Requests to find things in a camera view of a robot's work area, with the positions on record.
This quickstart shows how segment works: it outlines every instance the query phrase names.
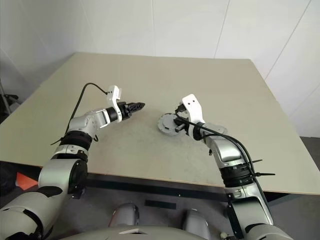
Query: black strip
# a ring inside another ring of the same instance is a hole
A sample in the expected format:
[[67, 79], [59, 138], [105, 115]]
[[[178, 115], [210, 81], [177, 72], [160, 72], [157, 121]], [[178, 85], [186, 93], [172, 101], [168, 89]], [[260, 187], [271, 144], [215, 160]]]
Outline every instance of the black strip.
[[[14, 166], [17, 172], [22, 173], [23, 175], [26, 175], [27, 177], [38, 181], [39, 174], [42, 169], [41, 167], [20, 164], [20, 163], [13, 163], [13, 162], [10, 162], [10, 164]], [[97, 176], [104, 177], [104, 175], [102, 174], [90, 173], [89, 175], [96, 176], [96, 177]], [[125, 191], [159, 194], [159, 195], [167, 195], [167, 196], [179, 196], [179, 194], [181, 194], [181, 197], [185, 197], [185, 198], [208, 199], [208, 200], [216, 200], [216, 201], [225, 202], [225, 203], [228, 202], [228, 200], [226, 199], [226, 196], [221, 193], [193, 191], [193, 190], [185, 190], [185, 189], [171, 188], [171, 187], [161, 188], [161, 187], [150, 186], [150, 185], [138, 185], [134, 183], [123, 183], [123, 182], [117, 182], [117, 181], [92, 180], [92, 179], [87, 180], [87, 186], [92, 188], [116, 189], [116, 190], [125, 190]], [[268, 203], [270, 203], [273, 200], [277, 200], [289, 195], [289, 193], [264, 191], [264, 195]]]
[[40, 236], [42, 236], [44, 234], [44, 226], [42, 225], [40, 218], [37, 215], [35, 215], [32, 211], [29, 211], [27, 209], [23, 210], [23, 213], [36, 223], [37, 227], [34, 233], [38, 233]]
[[228, 202], [228, 198], [225, 194], [207, 191], [197, 191], [188, 189], [179, 189], [173, 187], [164, 186], [153, 186], [153, 185], [142, 185], [126, 182], [116, 182], [116, 181], [104, 181], [96, 179], [87, 179], [87, 187], [102, 188], [102, 189], [114, 189], [114, 190], [125, 190], [131, 192], [140, 192], [148, 194], [159, 194], [175, 197], [184, 197], [192, 199], [209, 199], [219, 202]]
[[249, 165], [246, 163], [223, 167], [219, 170], [226, 188], [240, 187], [254, 182]]
[[229, 204], [229, 205], [227, 206], [226, 212], [227, 212], [227, 214], [228, 214], [228, 218], [229, 218], [230, 225], [231, 225], [231, 228], [232, 228], [232, 230], [233, 230], [234, 236], [235, 236], [237, 239], [243, 239], [243, 238], [244, 238], [244, 234], [243, 234], [243, 232], [242, 232], [242, 230], [241, 230], [239, 220], [238, 220], [238, 218], [237, 218], [235, 209], [234, 209], [234, 207], [232, 206], [232, 204]]
[[42, 186], [38, 188], [36, 192], [45, 195], [47, 198], [50, 198], [52, 196], [59, 195], [60, 193], [62, 193], [62, 189], [57, 186]]
[[259, 225], [264, 225], [264, 223], [250, 224], [250, 225], [246, 226], [244, 230], [246, 233], [249, 233], [251, 229], [253, 229], [255, 226], [259, 226]]
[[77, 145], [88, 151], [91, 142], [92, 137], [89, 134], [83, 131], [69, 131], [64, 135], [59, 145]]
[[20, 231], [20, 232], [17, 232], [15, 234], [9, 236], [5, 240], [37, 240], [37, 239], [33, 238], [32, 236], [28, 236], [24, 232]]
[[[204, 125], [203, 122], [198, 122], [197, 125], [202, 126]], [[200, 133], [201, 128], [200, 127], [194, 127], [193, 128], [193, 139], [196, 141], [199, 141], [202, 139], [201, 133]]]
[[147, 207], [156, 207], [162, 209], [177, 209], [177, 204], [173, 202], [166, 202], [166, 201], [153, 201], [153, 200], [145, 200], [144, 205]]
[[53, 229], [54, 229], [54, 226], [52, 226], [50, 228], [50, 230], [46, 233], [46, 235], [43, 237], [43, 240], [50, 236], [50, 234], [52, 233]]

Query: white wall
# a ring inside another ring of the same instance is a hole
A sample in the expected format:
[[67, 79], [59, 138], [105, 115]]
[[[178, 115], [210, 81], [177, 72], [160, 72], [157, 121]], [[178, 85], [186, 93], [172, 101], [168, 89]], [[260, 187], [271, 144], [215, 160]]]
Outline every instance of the white wall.
[[26, 99], [74, 52], [249, 58], [320, 137], [319, 0], [0, 0], [0, 76]]

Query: metal stand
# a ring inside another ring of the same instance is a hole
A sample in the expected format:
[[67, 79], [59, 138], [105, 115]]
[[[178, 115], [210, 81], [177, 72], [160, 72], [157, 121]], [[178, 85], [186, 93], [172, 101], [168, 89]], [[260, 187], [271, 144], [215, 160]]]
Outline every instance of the metal stand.
[[0, 95], [2, 97], [6, 112], [10, 115], [12, 112], [11, 112], [9, 103], [7, 101], [7, 98], [5, 97], [5, 92], [4, 92], [4, 89], [3, 89], [2, 84], [1, 84], [1, 79], [0, 79]]

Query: circular metal part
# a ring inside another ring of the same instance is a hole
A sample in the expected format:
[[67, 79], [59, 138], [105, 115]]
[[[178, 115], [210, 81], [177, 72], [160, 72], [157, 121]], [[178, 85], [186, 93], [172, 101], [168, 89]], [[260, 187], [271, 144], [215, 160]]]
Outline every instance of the circular metal part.
[[177, 135], [178, 132], [175, 131], [175, 128], [178, 126], [174, 121], [176, 118], [177, 116], [172, 113], [162, 115], [157, 124], [159, 130], [168, 136]]

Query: metal object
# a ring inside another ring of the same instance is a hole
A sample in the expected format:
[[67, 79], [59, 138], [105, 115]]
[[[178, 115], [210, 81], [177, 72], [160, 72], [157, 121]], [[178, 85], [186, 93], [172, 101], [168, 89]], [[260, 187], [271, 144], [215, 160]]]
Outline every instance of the metal object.
[[109, 227], [135, 226], [139, 224], [139, 209], [133, 203], [125, 203], [116, 208], [109, 222]]
[[288, 234], [280, 228], [262, 224], [255, 226], [246, 236], [247, 240], [293, 240]]
[[8, 98], [9, 100], [11, 100], [12, 102], [14, 102], [14, 103], [17, 103], [17, 104], [19, 104], [19, 105], [21, 105], [22, 104], [22, 101], [19, 101], [18, 99], [15, 99], [14, 97], [12, 97], [11, 95], [8, 95], [8, 94], [6, 94], [6, 95], [4, 95], [6, 98]]
[[116, 102], [120, 99], [120, 90], [117, 86], [110, 89], [110, 101], [114, 106], [108, 109], [110, 115], [113, 114], [112, 120], [107, 109], [102, 108], [70, 121], [66, 135], [61, 138], [61, 145], [40, 172], [39, 189], [20, 195], [0, 209], [0, 239], [19, 233], [42, 239], [52, 228], [63, 203], [71, 197], [79, 198], [88, 173], [88, 150], [98, 129], [115, 120], [121, 122], [122, 111], [128, 119], [145, 105], [123, 102], [120, 110]]
[[175, 123], [175, 119], [177, 118], [176, 115], [172, 113], [166, 113], [160, 117], [158, 120], [157, 126], [158, 129], [169, 136], [175, 136], [179, 134], [179, 131], [176, 131], [176, 128], [179, 126]]
[[211, 240], [208, 223], [196, 209], [189, 209], [186, 212], [182, 229], [204, 239]]
[[5, 96], [5, 92], [4, 92], [4, 89], [3, 89], [3, 87], [2, 87], [1, 80], [0, 80], [0, 95], [1, 95], [1, 97], [2, 97], [2, 100], [3, 100], [4, 106], [5, 106], [6, 112], [10, 115], [12, 112], [11, 112], [9, 103], [8, 103], [8, 101], [7, 101], [7, 98], [6, 98], [6, 96]]
[[185, 123], [184, 129], [188, 136], [196, 141], [202, 140], [209, 148], [209, 154], [213, 154], [215, 158], [226, 186], [225, 193], [229, 198], [230, 209], [228, 216], [235, 236], [246, 239], [247, 233], [250, 232], [246, 228], [252, 226], [254, 229], [257, 223], [273, 226], [267, 202], [252, 175], [250, 165], [243, 159], [241, 148], [229, 139], [203, 128], [212, 129], [220, 134], [226, 134], [227, 130], [223, 126], [208, 126], [208, 123], [205, 123], [202, 107], [193, 94], [184, 97], [175, 112], [187, 113], [187, 121], [180, 120]]

